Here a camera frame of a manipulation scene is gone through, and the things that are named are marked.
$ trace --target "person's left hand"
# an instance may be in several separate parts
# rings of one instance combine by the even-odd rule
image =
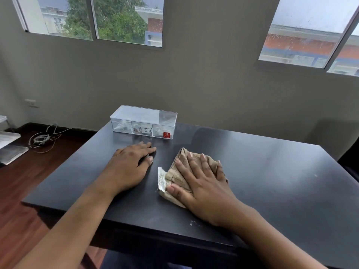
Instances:
[[[147,157],[140,165],[138,165],[139,160],[154,151],[156,148],[151,147],[150,142],[147,144],[140,142],[117,149],[92,186],[101,192],[105,192],[111,198],[136,186],[144,178],[148,167],[153,162],[153,157]]]

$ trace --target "forearm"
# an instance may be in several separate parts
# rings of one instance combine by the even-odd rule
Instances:
[[[112,198],[89,187],[15,267],[77,268]]]
[[[326,268],[271,226],[255,210],[250,212],[245,222],[238,219],[233,231],[253,248],[268,268]]]

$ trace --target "fingernail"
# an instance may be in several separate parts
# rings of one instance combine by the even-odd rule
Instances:
[[[168,191],[170,194],[173,194],[174,188],[172,186],[167,186],[166,191]]]

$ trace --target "wall outlet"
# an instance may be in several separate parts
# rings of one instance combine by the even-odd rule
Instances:
[[[25,102],[27,103],[27,106],[31,108],[38,108],[39,106],[36,104],[36,100],[32,99],[25,99]]]

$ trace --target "window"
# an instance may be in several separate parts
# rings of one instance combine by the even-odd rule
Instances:
[[[31,33],[162,47],[163,0],[13,0]]]
[[[356,76],[358,7],[359,0],[280,0],[259,60]]]

